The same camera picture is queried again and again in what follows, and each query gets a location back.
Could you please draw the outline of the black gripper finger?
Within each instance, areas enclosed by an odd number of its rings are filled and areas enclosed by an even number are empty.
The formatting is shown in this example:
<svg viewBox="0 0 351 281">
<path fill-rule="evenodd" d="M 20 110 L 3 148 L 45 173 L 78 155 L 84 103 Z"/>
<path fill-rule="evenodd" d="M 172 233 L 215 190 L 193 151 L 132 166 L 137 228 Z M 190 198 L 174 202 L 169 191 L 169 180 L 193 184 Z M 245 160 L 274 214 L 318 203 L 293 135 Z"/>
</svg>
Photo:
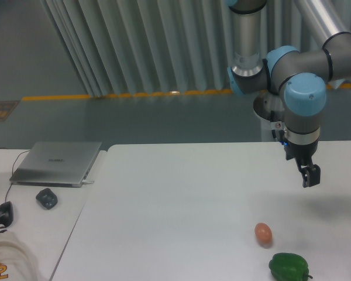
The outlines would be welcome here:
<svg viewBox="0 0 351 281">
<path fill-rule="evenodd" d="M 302 165 L 300 160 L 296 160 L 295 162 L 302 176 L 302 186 L 308 187 L 307 165 Z"/>
<path fill-rule="evenodd" d="M 307 166 L 306 167 L 306 186 L 312 187 L 316 186 L 321 181 L 321 168 L 318 165 Z"/>
</svg>

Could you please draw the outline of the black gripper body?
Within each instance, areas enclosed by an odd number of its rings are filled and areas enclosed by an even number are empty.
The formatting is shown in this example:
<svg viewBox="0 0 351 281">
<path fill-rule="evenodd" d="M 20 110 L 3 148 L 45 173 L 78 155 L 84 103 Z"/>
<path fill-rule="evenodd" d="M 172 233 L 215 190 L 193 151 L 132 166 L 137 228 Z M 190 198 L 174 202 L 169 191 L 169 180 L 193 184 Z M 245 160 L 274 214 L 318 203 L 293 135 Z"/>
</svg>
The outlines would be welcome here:
<svg viewBox="0 0 351 281">
<path fill-rule="evenodd" d="M 297 165 L 313 167 L 312 156 L 318 147 L 319 138 L 308 135 L 284 136 L 285 159 L 295 159 Z"/>
</svg>

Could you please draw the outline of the forearm in cream sleeve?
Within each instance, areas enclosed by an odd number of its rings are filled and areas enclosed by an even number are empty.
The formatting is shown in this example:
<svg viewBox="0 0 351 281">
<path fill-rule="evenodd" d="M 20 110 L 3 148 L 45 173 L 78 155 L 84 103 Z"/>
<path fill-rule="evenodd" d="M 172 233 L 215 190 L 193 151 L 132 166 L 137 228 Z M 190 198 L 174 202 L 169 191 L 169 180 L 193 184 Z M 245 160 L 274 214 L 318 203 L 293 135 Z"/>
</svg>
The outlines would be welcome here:
<svg viewBox="0 0 351 281">
<path fill-rule="evenodd" d="M 31 251 L 16 235 L 0 224 L 0 281 L 38 280 Z"/>
</svg>

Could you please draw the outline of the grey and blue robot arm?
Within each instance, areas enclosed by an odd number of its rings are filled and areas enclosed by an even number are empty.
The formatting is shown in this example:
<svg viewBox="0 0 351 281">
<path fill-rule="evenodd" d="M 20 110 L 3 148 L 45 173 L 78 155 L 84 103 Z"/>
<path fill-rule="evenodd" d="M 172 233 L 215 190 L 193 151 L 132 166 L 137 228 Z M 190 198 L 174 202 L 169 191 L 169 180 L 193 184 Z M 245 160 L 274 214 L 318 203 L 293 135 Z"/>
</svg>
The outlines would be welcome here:
<svg viewBox="0 0 351 281">
<path fill-rule="evenodd" d="M 226 2 L 237 27 L 228 75 L 235 94 L 259 92 L 256 115 L 270 123 L 285 158 L 295 160 L 302 185 L 311 187 L 321 178 L 312 155 L 318 146 L 326 85 L 351 78 L 351 31 L 331 1 L 296 1 L 295 5 L 320 49 L 300 52 L 294 46 L 281 46 L 261 58 L 260 16 L 266 2 Z"/>
</svg>

